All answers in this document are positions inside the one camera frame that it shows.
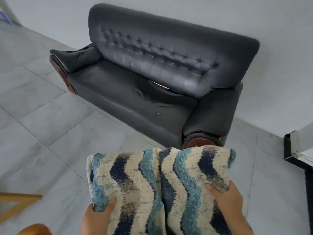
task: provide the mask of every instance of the sofa arm cushion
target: sofa arm cushion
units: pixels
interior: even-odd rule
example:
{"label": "sofa arm cushion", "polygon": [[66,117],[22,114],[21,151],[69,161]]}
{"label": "sofa arm cushion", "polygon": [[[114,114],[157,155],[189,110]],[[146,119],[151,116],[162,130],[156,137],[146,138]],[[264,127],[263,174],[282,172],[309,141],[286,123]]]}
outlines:
{"label": "sofa arm cushion", "polygon": [[52,49],[50,53],[52,54],[52,58],[56,58],[68,73],[77,72],[103,58],[102,54],[95,47],[89,46],[77,51]]}
{"label": "sofa arm cushion", "polygon": [[205,132],[216,136],[226,136],[230,130],[242,83],[234,89],[212,90],[198,103],[187,120],[183,134]]}

